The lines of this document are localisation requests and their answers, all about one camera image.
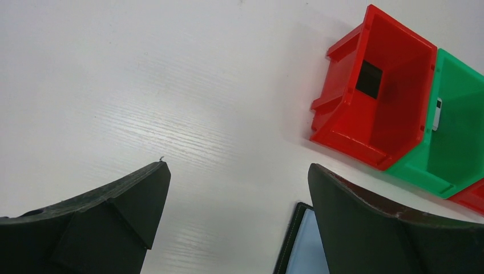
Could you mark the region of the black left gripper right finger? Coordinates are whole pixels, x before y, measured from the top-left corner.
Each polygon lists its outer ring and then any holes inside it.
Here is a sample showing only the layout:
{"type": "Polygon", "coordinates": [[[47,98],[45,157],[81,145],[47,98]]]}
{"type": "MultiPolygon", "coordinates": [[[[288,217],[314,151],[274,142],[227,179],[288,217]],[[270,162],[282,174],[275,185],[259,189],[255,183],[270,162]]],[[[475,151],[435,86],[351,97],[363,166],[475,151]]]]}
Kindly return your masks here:
{"type": "Polygon", "coordinates": [[[397,203],[313,163],[308,185],[330,273],[482,273],[483,225],[397,203]]]}

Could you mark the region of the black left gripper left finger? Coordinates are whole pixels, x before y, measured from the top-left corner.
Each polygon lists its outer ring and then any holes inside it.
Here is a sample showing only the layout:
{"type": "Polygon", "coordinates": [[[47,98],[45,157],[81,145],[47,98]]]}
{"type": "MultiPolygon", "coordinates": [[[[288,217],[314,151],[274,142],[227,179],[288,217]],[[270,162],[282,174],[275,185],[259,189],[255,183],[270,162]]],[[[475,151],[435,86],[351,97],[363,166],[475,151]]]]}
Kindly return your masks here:
{"type": "Polygon", "coordinates": [[[1,218],[2,273],[140,273],[170,186],[164,161],[18,217],[1,218]]]}

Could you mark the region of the black leather card holder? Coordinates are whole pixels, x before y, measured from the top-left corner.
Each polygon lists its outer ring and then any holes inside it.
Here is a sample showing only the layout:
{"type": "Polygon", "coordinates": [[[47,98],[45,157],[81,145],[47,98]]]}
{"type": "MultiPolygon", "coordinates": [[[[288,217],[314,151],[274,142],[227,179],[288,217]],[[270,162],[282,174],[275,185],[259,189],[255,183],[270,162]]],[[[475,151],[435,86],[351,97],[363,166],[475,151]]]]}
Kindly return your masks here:
{"type": "Polygon", "coordinates": [[[296,204],[273,272],[281,274],[329,273],[312,206],[303,202],[296,204]]]}

